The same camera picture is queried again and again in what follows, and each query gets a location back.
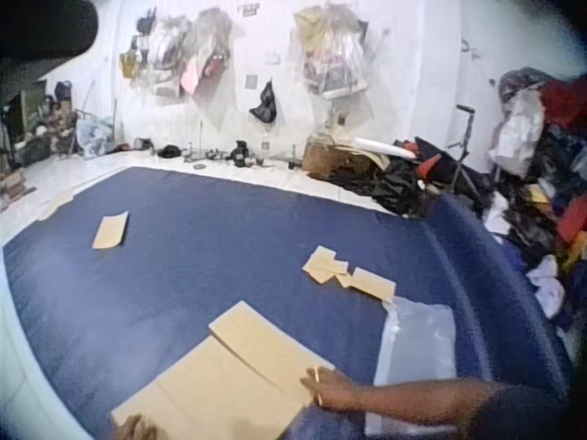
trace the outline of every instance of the clothes pile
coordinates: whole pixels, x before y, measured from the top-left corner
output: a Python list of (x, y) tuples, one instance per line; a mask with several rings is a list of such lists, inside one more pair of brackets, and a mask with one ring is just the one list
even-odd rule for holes
[(335, 99), (367, 88), (361, 46), (366, 28), (346, 5), (309, 7), (293, 18), (310, 92)]
[(587, 76), (564, 82), (524, 68), (504, 75), (499, 91), (504, 123), (490, 153), (499, 171), (485, 225), (564, 328), (587, 305), (573, 287), (587, 248)]

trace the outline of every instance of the human arm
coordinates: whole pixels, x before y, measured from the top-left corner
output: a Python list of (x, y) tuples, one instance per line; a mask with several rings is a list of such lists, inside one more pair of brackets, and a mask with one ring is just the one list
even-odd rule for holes
[(477, 380), (424, 380), (386, 387), (365, 387), (337, 371), (313, 369), (302, 383), (322, 406), (337, 411), (378, 413), (413, 424), (452, 424), (466, 430), (471, 417), (506, 385)]

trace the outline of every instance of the white cloth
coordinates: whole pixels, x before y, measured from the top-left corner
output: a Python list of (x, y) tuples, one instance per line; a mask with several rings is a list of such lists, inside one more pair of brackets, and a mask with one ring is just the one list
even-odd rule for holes
[(565, 297), (565, 289), (557, 280), (558, 272), (554, 256), (546, 255), (535, 269), (527, 273), (530, 282), (538, 287), (536, 297), (548, 319), (557, 314)]
[(520, 90), (507, 106), (510, 112), (500, 130), (497, 145), (489, 155), (510, 174), (526, 177), (544, 126), (540, 92)]
[(504, 212), (509, 207), (507, 199), (499, 192), (493, 193), (493, 202), (483, 217), (485, 228), (492, 234), (507, 236), (511, 225), (504, 220)]

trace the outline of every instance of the small cardboard piece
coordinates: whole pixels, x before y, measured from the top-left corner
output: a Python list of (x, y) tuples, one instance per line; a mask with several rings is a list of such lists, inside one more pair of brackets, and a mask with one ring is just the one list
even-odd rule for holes
[(303, 405), (312, 401), (300, 383), (314, 366), (334, 366), (285, 334), (245, 302), (239, 302), (209, 325), (214, 335), (262, 377)]
[(65, 190), (57, 194), (52, 200), (49, 201), (49, 204), (43, 209), (41, 214), (39, 215), (38, 220), (44, 221), (51, 217), (55, 212), (65, 204), (68, 204), (73, 200), (73, 191), (72, 190)]
[(345, 289), (350, 287), (350, 284), (352, 283), (352, 277), (349, 273), (337, 273), (337, 280)]
[(351, 286), (388, 303), (395, 294), (393, 281), (361, 268), (356, 268), (352, 274)]
[(318, 246), (302, 270), (307, 272), (316, 282), (324, 284), (337, 273), (346, 273), (349, 267), (346, 261), (336, 261), (337, 253), (326, 247)]
[(120, 215), (104, 217), (100, 227), (98, 227), (92, 248), (108, 249), (119, 245), (125, 232), (127, 219), (128, 211)]

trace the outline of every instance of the yellow cloth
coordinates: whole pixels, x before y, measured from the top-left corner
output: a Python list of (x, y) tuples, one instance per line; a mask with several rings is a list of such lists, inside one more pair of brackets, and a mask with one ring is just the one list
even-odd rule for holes
[(322, 16), (322, 8), (320, 6), (308, 7), (293, 14), (293, 19), (300, 31), (300, 40), (302, 40), (304, 50), (308, 52), (319, 50), (327, 33), (327, 24)]
[(575, 266), (577, 261), (579, 261), (587, 248), (587, 232), (581, 231), (575, 241), (573, 242), (572, 246), (569, 249), (569, 256), (567, 259), (562, 263), (562, 269), (565, 272), (569, 272)]

